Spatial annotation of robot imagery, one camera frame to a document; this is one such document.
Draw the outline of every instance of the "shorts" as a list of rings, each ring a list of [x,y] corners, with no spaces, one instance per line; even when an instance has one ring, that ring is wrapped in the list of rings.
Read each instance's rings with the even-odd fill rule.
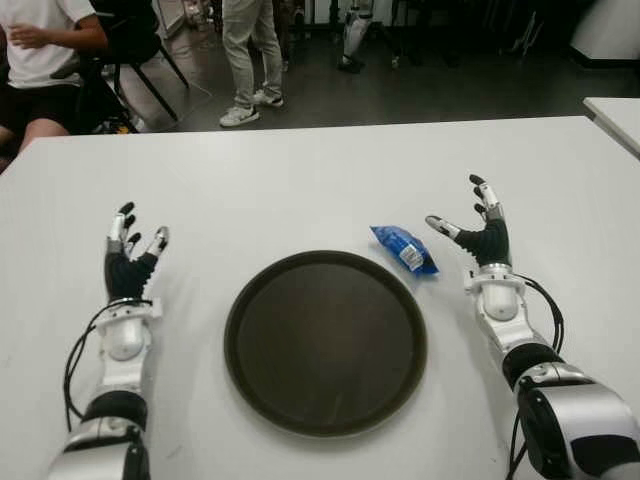
[[[73,132],[80,88],[54,85],[41,88],[14,88],[0,85],[0,126],[20,135],[39,118],[53,120]]]

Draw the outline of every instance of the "black cable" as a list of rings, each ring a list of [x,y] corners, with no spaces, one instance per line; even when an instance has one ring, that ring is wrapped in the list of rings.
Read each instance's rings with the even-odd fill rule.
[[[560,311],[560,307],[555,302],[555,300],[549,295],[549,293],[535,280],[525,277],[524,275],[518,275],[518,277],[522,278],[525,284],[534,290],[536,290],[540,295],[544,297],[544,299],[549,304],[549,308],[551,309],[551,315],[553,317],[553,343],[552,347],[556,351],[556,353],[560,353],[562,350],[562,345],[564,344],[564,317],[562,316],[562,312]],[[518,423],[520,421],[520,412],[516,412],[516,418],[513,421],[513,431],[511,434],[511,445],[509,446],[509,471],[507,472],[507,476],[505,480],[513,480],[513,476],[518,470],[520,466],[520,462],[524,458],[524,454],[527,452],[527,444],[526,442],[520,447],[518,454],[514,458],[513,455],[515,453],[516,446],[516,437],[518,435]]]
[[[140,303],[144,303],[144,304],[147,304],[147,305],[152,305],[153,304],[153,302],[151,302],[149,300],[135,299],[135,300],[120,300],[120,301],[116,301],[116,302],[110,303],[109,305],[106,305],[105,307],[102,307],[98,311],[98,313],[96,313],[91,318],[91,321],[89,322],[89,324],[85,328],[84,332],[82,333],[82,335],[80,335],[78,340],[76,340],[76,343],[73,345],[73,348],[71,349],[71,353],[67,357],[67,362],[66,362],[65,369],[64,369],[64,381],[62,383],[62,394],[64,396],[65,417],[66,417],[66,421],[67,421],[67,430],[69,432],[71,431],[71,415],[70,415],[70,413],[73,413],[78,418],[82,418],[82,415],[83,415],[76,408],[76,406],[74,405],[73,400],[71,398],[71,379],[73,378],[73,374],[76,371],[76,367],[78,366],[78,363],[80,362],[80,357],[82,356],[82,353],[84,352],[84,348],[85,348],[85,346],[87,344],[87,338],[88,338],[89,334],[96,329],[96,327],[94,325],[95,321],[100,317],[100,315],[102,315],[109,308],[117,307],[117,306],[120,306],[120,305],[138,305]]]

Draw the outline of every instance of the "white t-shirt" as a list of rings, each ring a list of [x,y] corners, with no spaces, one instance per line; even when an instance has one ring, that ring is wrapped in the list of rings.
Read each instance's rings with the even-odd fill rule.
[[[53,72],[74,58],[74,50],[56,45],[23,50],[9,40],[9,27],[26,23],[39,28],[73,30],[79,20],[94,13],[89,0],[0,0],[0,25],[7,34],[7,58],[11,67],[9,85],[15,88],[79,85],[77,75],[64,80],[51,78]]]

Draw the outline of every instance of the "gray pants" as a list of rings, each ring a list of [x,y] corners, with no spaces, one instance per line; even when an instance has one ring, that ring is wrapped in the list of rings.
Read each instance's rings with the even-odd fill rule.
[[[247,50],[253,44],[262,52],[264,63],[264,90],[273,98],[282,96],[282,56],[273,25],[271,0],[224,0],[222,41],[236,84],[236,105],[252,106],[253,66]]]

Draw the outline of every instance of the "human hand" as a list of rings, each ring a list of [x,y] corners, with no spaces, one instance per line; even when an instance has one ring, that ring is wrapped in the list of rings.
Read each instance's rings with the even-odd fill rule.
[[[9,41],[23,50],[42,48],[51,43],[47,30],[25,23],[16,23],[9,27]]]

